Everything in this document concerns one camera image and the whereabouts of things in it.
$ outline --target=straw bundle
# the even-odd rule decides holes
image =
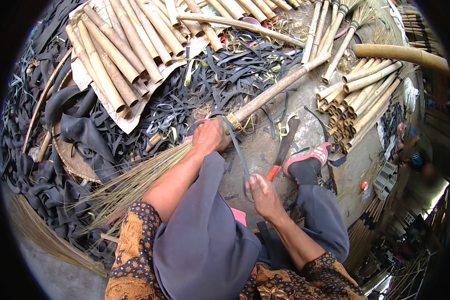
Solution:
[[[322,76],[322,80],[324,83],[328,84],[328,82],[330,81],[330,78],[335,71],[338,62],[345,53],[345,50],[347,49],[348,44],[352,40],[353,35],[357,31],[357,29],[375,20],[377,18],[377,13],[377,10],[370,6],[369,0],[366,0],[364,3],[361,3],[357,6],[357,8],[355,8],[355,10],[353,11],[353,21],[350,25],[350,29],[348,29],[345,39],[343,40],[342,45],[340,45],[337,54],[328,66],[327,71]]]
[[[24,195],[13,196],[10,214],[15,227],[49,255],[68,264],[93,271],[103,277],[108,276],[108,271],[103,264],[91,260],[83,251],[58,237],[30,206]]]

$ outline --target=pink object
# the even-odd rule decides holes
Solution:
[[[245,227],[247,227],[247,221],[245,220],[247,214],[242,212],[241,210],[232,207],[230,207],[230,209],[232,210],[233,217],[235,218],[235,220],[237,220],[238,222],[242,223]]]

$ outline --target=broom handle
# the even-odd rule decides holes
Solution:
[[[245,104],[239,111],[235,112],[234,115],[237,118],[238,122],[244,121],[246,118],[252,115],[252,113],[265,105],[265,103],[273,99],[275,96],[289,87],[292,83],[300,79],[300,77],[308,73],[310,70],[320,66],[329,58],[330,54],[324,53],[323,55],[320,55],[315,59],[307,62],[306,64],[300,66],[294,72],[291,72],[283,77],[280,81],[265,90],[265,92],[259,94],[257,97],[255,97],[255,99]]]

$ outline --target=stack of bamboo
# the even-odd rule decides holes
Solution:
[[[318,110],[331,115],[329,136],[347,154],[387,111],[401,61],[362,58],[357,66],[336,83],[317,93]]]

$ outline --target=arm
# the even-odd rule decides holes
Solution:
[[[197,179],[204,157],[214,151],[224,150],[230,143],[225,135],[223,118],[206,121],[194,131],[192,149],[176,165],[163,173],[143,196],[143,201],[152,205],[163,222],[168,222]]]

